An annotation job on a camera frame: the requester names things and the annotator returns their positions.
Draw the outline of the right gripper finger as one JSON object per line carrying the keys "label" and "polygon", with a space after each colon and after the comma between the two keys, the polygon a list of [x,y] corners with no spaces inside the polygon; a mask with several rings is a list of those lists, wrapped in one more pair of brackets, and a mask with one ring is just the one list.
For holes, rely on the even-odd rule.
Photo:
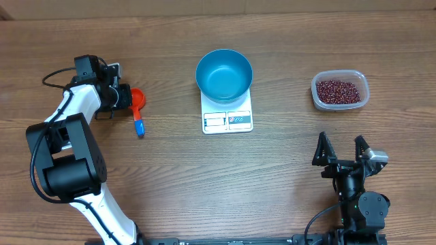
{"label": "right gripper finger", "polygon": [[366,157],[366,151],[370,148],[362,135],[355,138],[355,159],[360,161],[362,158]]}
{"label": "right gripper finger", "polygon": [[332,147],[328,136],[325,131],[319,134],[317,148],[312,160],[312,165],[315,166],[327,166],[336,163],[337,156]]}

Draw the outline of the orange scoop blue handle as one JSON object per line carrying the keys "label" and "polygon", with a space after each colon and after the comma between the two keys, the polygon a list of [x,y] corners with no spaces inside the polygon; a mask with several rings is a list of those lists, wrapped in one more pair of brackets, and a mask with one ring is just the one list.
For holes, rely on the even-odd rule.
{"label": "orange scoop blue handle", "polygon": [[139,88],[132,88],[131,95],[132,95],[132,104],[129,106],[129,109],[133,113],[134,125],[135,125],[137,136],[139,138],[142,138],[144,137],[145,134],[145,126],[142,121],[140,110],[145,106],[146,97]]}

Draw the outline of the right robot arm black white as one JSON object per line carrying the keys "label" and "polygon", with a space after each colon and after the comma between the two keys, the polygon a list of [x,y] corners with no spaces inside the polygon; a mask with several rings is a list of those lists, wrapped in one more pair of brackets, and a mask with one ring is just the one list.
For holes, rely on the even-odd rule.
{"label": "right robot arm black white", "polygon": [[[331,179],[339,202],[316,214],[307,224],[303,235],[305,244],[386,244],[385,227],[390,200],[380,193],[366,191],[365,180],[378,174],[388,164],[388,154],[372,149],[363,136],[355,138],[355,159],[340,160],[325,132],[318,137],[312,160],[323,167],[322,178]],[[325,234],[309,235],[310,226],[320,216],[341,211],[341,226]]]}

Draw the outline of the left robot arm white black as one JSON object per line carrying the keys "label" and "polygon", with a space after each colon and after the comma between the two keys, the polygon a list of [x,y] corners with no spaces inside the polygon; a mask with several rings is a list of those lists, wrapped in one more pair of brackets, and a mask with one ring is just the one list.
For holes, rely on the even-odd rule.
{"label": "left robot arm white black", "polygon": [[130,86],[119,82],[119,63],[94,55],[78,56],[74,63],[76,75],[62,86],[56,111],[26,130],[32,186],[45,201],[68,203],[81,212],[103,244],[144,244],[137,224],[108,189],[104,157],[89,126],[100,112],[130,107]]}

